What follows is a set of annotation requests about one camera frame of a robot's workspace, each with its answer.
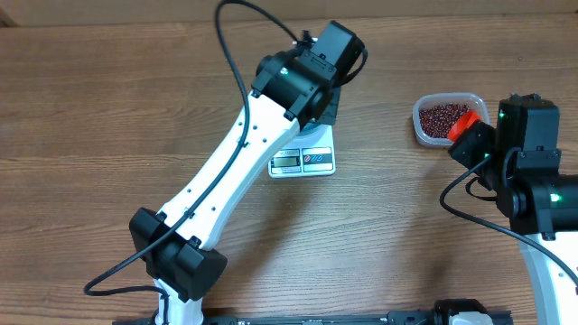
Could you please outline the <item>white digital kitchen scale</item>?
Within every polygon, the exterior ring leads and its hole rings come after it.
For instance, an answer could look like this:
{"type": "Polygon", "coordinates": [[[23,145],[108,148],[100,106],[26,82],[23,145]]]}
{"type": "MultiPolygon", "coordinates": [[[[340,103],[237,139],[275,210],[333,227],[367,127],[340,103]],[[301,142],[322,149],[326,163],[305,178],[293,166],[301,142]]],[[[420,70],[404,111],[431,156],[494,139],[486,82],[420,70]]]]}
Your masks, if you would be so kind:
{"type": "Polygon", "coordinates": [[[329,176],[336,171],[331,125],[308,124],[268,164],[272,178],[329,176]]]}

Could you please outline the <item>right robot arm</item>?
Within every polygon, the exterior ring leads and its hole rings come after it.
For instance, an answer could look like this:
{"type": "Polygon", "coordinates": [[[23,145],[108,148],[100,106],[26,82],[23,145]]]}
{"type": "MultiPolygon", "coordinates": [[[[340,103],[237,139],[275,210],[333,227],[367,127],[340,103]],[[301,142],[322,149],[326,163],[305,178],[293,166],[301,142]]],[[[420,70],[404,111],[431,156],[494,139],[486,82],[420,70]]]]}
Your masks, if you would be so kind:
{"type": "Polygon", "coordinates": [[[495,126],[473,122],[448,150],[468,174],[494,191],[508,227],[442,205],[518,241],[540,324],[577,322],[577,178],[559,172],[559,122],[552,101],[513,94],[500,101],[495,126]]]}

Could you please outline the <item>red adzuki beans in container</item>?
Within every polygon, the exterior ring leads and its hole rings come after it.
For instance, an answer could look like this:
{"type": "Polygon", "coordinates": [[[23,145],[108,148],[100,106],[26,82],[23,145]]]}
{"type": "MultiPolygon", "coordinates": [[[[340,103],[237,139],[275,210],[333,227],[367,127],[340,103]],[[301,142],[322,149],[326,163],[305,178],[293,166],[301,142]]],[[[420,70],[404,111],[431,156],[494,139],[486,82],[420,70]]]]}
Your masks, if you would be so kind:
{"type": "Polygon", "coordinates": [[[419,111],[420,125],[432,138],[446,138],[452,125],[470,110],[468,104],[448,103],[419,111]]]}

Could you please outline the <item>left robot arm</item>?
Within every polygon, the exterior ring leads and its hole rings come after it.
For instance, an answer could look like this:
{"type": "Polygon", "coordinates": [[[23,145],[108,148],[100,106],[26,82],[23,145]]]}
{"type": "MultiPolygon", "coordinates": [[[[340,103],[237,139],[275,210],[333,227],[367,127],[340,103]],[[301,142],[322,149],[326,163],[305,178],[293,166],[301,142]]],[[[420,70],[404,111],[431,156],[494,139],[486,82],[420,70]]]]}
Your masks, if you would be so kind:
{"type": "Polygon", "coordinates": [[[367,50],[332,21],[321,35],[264,57],[236,123],[193,179],[129,230],[158,292],[153,324],[201,324],[202,299],[227,259],[216,250],[233,210],[262,171],[272,178],[332,175],[332,127],[342,85],[367,50]]]}

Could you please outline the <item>clear plastic food container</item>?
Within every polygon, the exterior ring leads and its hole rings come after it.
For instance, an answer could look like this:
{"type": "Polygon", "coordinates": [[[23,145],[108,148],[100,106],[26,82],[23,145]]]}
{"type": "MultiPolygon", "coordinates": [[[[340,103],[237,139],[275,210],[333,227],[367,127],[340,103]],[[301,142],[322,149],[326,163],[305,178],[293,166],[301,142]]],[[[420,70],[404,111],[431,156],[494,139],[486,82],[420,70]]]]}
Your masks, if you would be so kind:
{"type": "Polygon", "coordinates": [[[421,97],[413,108],[415,136],[419,144],[428,147],[450,147],[453,141],[447,137],[456,122],[457,113],[474,111],[481,120],[489,124],[489,112],[481,97],[473,93],[436,93],[421,97]]]}

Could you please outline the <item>red plastic measuring scoop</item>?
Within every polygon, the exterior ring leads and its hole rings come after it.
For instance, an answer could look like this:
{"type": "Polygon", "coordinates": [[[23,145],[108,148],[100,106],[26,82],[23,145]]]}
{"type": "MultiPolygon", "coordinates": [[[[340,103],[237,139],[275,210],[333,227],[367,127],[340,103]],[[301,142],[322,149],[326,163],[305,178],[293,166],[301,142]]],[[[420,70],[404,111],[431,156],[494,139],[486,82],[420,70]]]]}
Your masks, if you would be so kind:
{"type": "Polygon", "coordinates": [[[455,142],[465,130],[480,120],[480,116],[474,110],[469,110],[452,125],[447,138],[455,142]]]}

